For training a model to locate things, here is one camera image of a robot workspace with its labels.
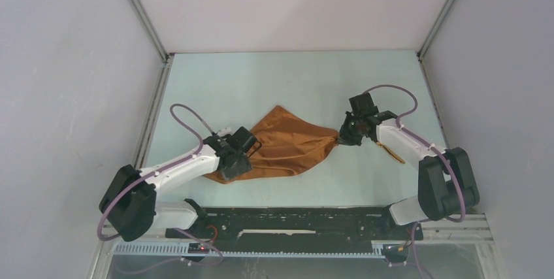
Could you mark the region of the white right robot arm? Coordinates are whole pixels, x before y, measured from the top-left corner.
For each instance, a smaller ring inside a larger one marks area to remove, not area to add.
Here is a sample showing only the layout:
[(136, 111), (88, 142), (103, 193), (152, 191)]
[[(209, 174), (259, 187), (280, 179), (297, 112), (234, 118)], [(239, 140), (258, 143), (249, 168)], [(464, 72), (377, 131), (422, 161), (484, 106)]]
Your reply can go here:
[(417, 193), (387, 206), (380, 230), (397, 238), (414, 222), (461, 221), (480, 202), (480, 193), (465, 150), (446, 149), (407, 129), (390, 111), (374, 115), (347, 112), (338, 143), (359, 146), (368, 138), (401, 163), (417, 171)]

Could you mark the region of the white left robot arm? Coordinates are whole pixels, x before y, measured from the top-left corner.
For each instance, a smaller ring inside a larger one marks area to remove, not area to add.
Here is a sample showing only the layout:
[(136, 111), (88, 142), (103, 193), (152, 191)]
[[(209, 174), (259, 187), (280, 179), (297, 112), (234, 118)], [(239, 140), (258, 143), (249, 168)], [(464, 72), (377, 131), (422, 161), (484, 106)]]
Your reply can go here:
[(230, 182), (252, 169), (250, 157), (262, 147), (246, 128), (219, 130), (200, 141), (190, 152), (153, 167), (121, 167), (99, 203), (102, 214), (97, 236), (108, 222), (126, 242), (134, 241), (150, 229), (179, 228), (190, 237), (206, 231), (206, 219), (191, 201), (171, 205), (162, 199), (189, 181), (218, 172)]

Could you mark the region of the orange cloth napkin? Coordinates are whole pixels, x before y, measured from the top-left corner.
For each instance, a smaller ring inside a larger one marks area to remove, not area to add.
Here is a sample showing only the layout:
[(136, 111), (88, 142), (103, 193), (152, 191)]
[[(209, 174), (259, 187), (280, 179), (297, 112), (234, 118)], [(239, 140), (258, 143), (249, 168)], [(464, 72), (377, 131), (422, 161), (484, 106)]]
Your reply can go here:
[(336, 147), (338, 131), (308, 123), (280, 105), (275, 106), (249, 130), (262, 147), (249, 157), (251, 171), (224, 182), (218, 171), (205, 178), (228, 184), (236, 180), (300, 175), (328, 157)]

